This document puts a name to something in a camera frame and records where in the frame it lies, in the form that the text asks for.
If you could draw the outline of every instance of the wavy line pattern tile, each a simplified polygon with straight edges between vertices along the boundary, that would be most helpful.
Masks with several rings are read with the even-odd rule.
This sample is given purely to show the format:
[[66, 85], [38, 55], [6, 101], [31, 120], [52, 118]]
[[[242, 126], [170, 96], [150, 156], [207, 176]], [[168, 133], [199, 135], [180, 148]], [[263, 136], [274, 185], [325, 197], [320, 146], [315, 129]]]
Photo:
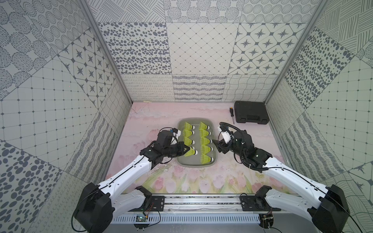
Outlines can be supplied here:
[[278, 75], [304, 27], [303, 23], [240, 23], [228, 73]]
[[307, 108], [354, 55], [314, 28], [285, 75], [295, 96]]
[[373, 161], [373, 68], [354, 57], [307, 109], [349, 169]]
[[306, 112], [282, 136], [291, 164], [303, 175], [322, 181], [346, 171]]
[[172, 74], [226, 75], [237, 24], [167, 23]]
[[0, 6], [0, 99], [56, 55], [27, 15], [10, 2]]
[[0, 137], [64, 168], [97, 108], [58, 57], [1, 102]]
[[267, 104], [271, 121], [276, 126], [279, 136], [295, 122], [304, 112], [304, 108], [295, 97], [293, 91], [284, 79], [281, 79], [276, 91]]
[[122, 75], [134, 101], [175, 101], [172, 75]]
[[[86, 182], [63, 171], [27, 232], [71, 232], [71, 215], [86, 185]], [[75, 229], [79, 229], [80, 224], [75, 218], [73, 225]]]
[[175, 100], [221, 101], [226, 79], [226, 75], [173, 75]]
[[307, 23], [319, 0], [245, 0], [241, 22]]
[[372, 14], [369, 0], [331, 0], [316, 27], [356, 54], [373, 36]]
[[98, 112], [82, 138], [65, 172], [86, 181], [99, 183], [105, 177], [114, 153], [117, 135]]
[[[367, 198], [364, 197], [356, 182], [351, 178], [351, 173], [344, 172], [322, 183], [327, 186], [334, 184], [340, 187], [346, 196], [351, 216], [359, 223], [363, 232], [371, 232], [373, 230], [373, 207], [371, 206], [371, 202], [367, 201]], [[354, 233], [360, 232], [360, 230], [348, 218], [343, 232]]]
[[277, 75], [228, 75], [222, 100], [263, 102], [276, 78]]
[[245, 0], [164, 0], [166, 22], [238, 23]]
[[120, 73], [171, 74], [164, 23], [100, 23], [101, 32]]
[[6, 171], [0, 179], [0, 225], [8, 232], [26, 232], [49, 199], [62, 170], [2, 140], [0, 148], [0, 170]]
[[164, 22], [162, 0], [88, 0], [97, 22]]

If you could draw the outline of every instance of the floor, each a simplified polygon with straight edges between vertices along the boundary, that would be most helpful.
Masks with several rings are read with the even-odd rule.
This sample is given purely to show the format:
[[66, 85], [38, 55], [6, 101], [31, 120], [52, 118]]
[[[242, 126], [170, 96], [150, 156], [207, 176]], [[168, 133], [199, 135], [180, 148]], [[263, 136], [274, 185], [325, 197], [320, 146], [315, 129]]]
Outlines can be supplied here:
[[[161, 128], [177, 127], [184, 118], [209, 119], [216, 128], [215, 133], [218, 132], [219, 122], [232, 123], [230, 107], [233, 103], [134, 103], [106, 177], [110, 178], [133, 161], [141, 149], [157, 139]], [[236, 123], [235, 126], [246, 129], [256, 147], [284, 161], [269, 125]], [[262, 185], [293, 193], [276, 179], [238, 164], [232, 152], [217, 154], [215, 164], [205, 168], [182, 167], [176, 159], [158, 164], [126, 192], [139, 185], [152, 193], [256, 193]]]

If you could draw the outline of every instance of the star pattern tile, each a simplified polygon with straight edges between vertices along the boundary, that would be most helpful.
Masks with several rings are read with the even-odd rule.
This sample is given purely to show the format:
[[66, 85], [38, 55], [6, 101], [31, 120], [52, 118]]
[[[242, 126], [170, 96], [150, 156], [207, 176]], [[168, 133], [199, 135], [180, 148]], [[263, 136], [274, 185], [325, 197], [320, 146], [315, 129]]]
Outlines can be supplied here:
[[228, 73], [278, 75], [304, 23], [240, 23]]
[[68, 45], [58, 56], [84, 93], [96, 108], [99, 108], [110, 90], [114, 74], [90, 29]]

